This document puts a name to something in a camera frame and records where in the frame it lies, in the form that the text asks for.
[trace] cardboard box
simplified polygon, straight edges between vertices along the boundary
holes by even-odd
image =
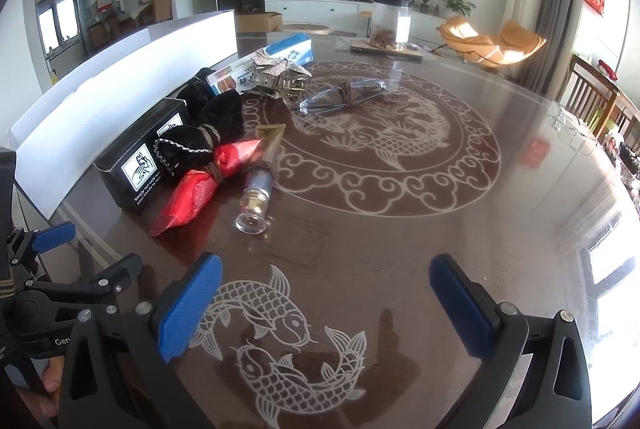
[[[254,64],[253,58],[256,55],[273,57],[274,59],[288,59],[300,66],[314,60],[311,38],[306,34],[292,35],[277,43],[260,48],[252,54],[232,62],[226,68],[209,75],[207,82],[213,88],[214,93],[220,94],[223,91],[235,89],[242,94],[244,91],[255,88],[255,81],[252,79],[252,66]]]
[[[163,98],[95,159],[94,165],[117,206],[135,214],[144,208],[151,191],[166,176],[154,142],[177,125],[190,125],[186,104],[177,98]]]
[[[236,14],[236,33],[275,32],[282,26],[282,14]]]

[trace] wooden tray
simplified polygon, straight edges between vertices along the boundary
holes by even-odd
[[[396,52],[393,50],[383,50],[381,48],[371,46],[371,44],[362,39],[351,40],[351,51],[364,54],[391,55],[393,57],[402,57],[402,59],[419,60],[420,62],[424,58],[420,51],[404,50],[402,52]]]

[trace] window frame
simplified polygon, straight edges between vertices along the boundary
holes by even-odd
[[[44,51],[45,57],[47,60],[51,60],[53,57],[56,57],[58,54],[61,54],[67,48],[73,46],[78,41],[82,41],[82,30],[80,24],[80,16],[78,15],[78,0],[72,0],[74,3],[74,13],[76,15],[76,25],[78,26],[78,33],[71,37],[68,41],[62,37],[62,31],[60,29],[60,19],[58,17],[58,8],[57,4],[64,0],[43,0],[37,4],[37,13],[38,13],[38,31],[40,33],[40,43],[42,44],[42,49]],[[58,47],[48,52],[45,50],[44,41],[42,39],[42,30],[40,29],[40,15],[46,12],[47,10],[51,10],[53,14],[53,25],[56,29],[56,35],[58,37]]]

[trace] glass jar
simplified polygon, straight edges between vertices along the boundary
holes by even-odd
[[[369,44],[383,50],[405,50],[413,5],[411,0],[373,0]]]

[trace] glass table top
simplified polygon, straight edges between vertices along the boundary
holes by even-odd
[[[240,37],[239,53],[280,38]],[[79,242],[69,268],[45,259],[52,277],[88,276],[136,252],[143,274],[120,298],[130,309],[213,252],[222,302],[174,367],[216,427],[435,427],[479,366],[429,286],[431,259],[450,253],[498,302],[574,313],[593,419],[605,415],[640,381],[640,225],[604,151],[572,148],[548,120],[550,102],[459,61],[352,54],[331,36],[313,36],[313,50],[315,89],[357,76],[392,89],[308,118],[244,97],[247,131],[287,125],[263,234],[234,226],[241,177],[192,223],[152,238],[170,186],[134,216],[92,167],[54,216],[75,222]],[[274,411],[261,399],[276,390]]]

